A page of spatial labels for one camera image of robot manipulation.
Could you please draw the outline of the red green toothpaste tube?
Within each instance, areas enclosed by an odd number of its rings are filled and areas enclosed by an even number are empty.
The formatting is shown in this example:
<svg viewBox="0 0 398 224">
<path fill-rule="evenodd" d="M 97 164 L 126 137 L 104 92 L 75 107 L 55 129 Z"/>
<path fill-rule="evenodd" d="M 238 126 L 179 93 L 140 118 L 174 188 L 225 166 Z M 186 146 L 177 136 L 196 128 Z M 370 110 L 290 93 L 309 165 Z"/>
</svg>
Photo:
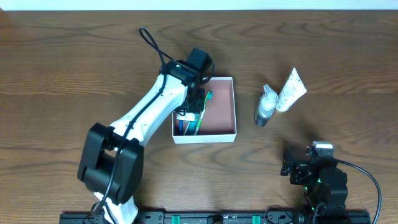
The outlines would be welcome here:
<svg viewBox="0 0 398 224">
<path fill-rule="evenodd" d="M 184 135 L 186 136 L 195 136 L 198 133 L 198 120 L 189 121 L 188 125 L 184 131 Z"/>
</svg>

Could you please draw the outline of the white lotion tube gold cap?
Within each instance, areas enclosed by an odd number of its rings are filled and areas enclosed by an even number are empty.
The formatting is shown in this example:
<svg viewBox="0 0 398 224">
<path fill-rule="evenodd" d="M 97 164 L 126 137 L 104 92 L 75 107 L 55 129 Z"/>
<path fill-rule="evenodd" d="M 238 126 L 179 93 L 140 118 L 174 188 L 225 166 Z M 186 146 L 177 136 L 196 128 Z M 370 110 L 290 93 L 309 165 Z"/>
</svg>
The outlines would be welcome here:
<svg viewBox="0 0 398 224">
<path fill-rule="evenodd" d="M 307 89 L 299 77 L 296 68 L 293 68 L 279 93 L 275 108 L 280 112 L 286 112 L 306 92 Z"/>
</svg>

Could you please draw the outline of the green and white toothbrush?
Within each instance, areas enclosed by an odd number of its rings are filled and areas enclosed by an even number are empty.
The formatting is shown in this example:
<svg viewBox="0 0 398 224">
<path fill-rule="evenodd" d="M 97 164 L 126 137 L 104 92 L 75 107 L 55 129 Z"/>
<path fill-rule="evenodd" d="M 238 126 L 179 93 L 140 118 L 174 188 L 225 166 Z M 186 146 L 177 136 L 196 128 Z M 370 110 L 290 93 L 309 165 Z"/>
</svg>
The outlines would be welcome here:
<svg viewBox="0 0 398 224">
<path fill-rule="evenodd" d="M 197 134 L 198 134 L 198 131 L 199 131 L 200 126 L 201 126 L 202 119 L 203 119 L 203 117 L 204 117 L 204 115 L 205 115 L 205 112 L 206 112 L 206 102 L 207 102 L 208 100 L 210 100 L 210 99 L 212 98 L 212 96 L 213 96 L 213 92 L 212 92 L 211 90 L 209 90 L 209 91 L 207 92 L 206 96 L 205 96 L 204 105 L 203 105 L 203 111 L 200 113 L 200 117 L 199 117 L 199 119 L 198 119 L 198 122 L 197 122 L 197 125 L 196 125 L 196 128 L 195 128 L 194 135 L 197 135 Z"/>
</svg>

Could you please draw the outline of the clear foam soap pump bottle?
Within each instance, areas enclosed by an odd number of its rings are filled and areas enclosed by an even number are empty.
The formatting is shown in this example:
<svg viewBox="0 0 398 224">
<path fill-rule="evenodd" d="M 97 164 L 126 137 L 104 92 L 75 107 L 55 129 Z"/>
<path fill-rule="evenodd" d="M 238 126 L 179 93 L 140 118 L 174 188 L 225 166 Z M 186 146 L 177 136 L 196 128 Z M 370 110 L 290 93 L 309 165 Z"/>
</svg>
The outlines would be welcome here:
<svg viewBox="0 0 398 224">
<path fill-rule="evenodd" d="M 260 97 L 254 113 L 254 122 L 259 127 L 264 127 L 267 124 L 278 100 L 278 94 L 269 85 L 264 85 L 263 89 L 264 94 Z"/>
</svg>

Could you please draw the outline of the blue disposable razor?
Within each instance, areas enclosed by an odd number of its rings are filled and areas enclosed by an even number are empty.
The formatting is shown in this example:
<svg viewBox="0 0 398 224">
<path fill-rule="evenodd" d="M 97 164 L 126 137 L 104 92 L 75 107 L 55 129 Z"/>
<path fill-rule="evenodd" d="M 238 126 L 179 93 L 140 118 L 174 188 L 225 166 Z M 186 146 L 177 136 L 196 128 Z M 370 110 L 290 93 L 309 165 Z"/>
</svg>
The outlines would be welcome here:
<svg viewBox="0 0 398 224">
<path fill-rule="evenodd" d="M 178 133 L 180 136 L 183 135 L 183 121 L 182 120 L 178 121 Z"/>
</svg>

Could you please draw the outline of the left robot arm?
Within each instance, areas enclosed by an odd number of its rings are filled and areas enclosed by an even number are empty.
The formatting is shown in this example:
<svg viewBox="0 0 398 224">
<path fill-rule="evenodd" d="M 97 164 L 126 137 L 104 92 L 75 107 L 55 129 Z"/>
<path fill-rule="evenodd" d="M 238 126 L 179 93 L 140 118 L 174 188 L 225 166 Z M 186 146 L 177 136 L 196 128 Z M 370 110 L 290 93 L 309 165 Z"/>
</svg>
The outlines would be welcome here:
<svg viewBox="0 0 398 224">
<path fill-rule="evenodd" d="M 163 121 L 175 112 L 197 115 L 205 109 L 205 77 L 212 58 L 194 48 L 186 60 L 161 66 L 149 92 L 129 112 L 109 126 L 94 124 L 86 136 L 77 177 L 100 201 L 84 223 L 133 223 L 133 195 L 142 179 L 144 148 Z"/>
</svg>

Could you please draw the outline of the green soap bar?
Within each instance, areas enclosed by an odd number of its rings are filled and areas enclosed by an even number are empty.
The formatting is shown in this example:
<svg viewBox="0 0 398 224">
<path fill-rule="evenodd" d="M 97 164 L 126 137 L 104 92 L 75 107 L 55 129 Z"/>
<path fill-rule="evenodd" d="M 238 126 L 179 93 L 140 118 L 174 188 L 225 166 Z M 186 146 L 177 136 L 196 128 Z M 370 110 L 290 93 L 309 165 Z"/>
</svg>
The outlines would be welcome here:
<svg viewBox="0 0 398 224">
<path fill-rule="evenodd" d="M 177 114 L 177 119 L 180 121 L 194 122 L 196 120 L 195 113 L 185 113 L 184 115 Z"/>
</svg>

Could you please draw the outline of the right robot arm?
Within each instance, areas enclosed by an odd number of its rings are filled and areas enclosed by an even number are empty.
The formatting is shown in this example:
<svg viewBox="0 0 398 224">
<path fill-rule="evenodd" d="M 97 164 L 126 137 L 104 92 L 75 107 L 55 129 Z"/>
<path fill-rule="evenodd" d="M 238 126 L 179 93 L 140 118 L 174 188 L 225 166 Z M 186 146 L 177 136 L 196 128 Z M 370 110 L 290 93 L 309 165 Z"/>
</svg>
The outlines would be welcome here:
<svg viewBox="0 0 398 224">
<path fill-rule="evenodd" d="M 280 174 L 292 185 L 305 188 L 305 198 L 318 217 L 342 217 L 348 196 L 347 174 L 337 168 L 332 149 L 308 148 L 309 160 L 297 159 L 292 149 L 284 150 Z"/>
</svg>

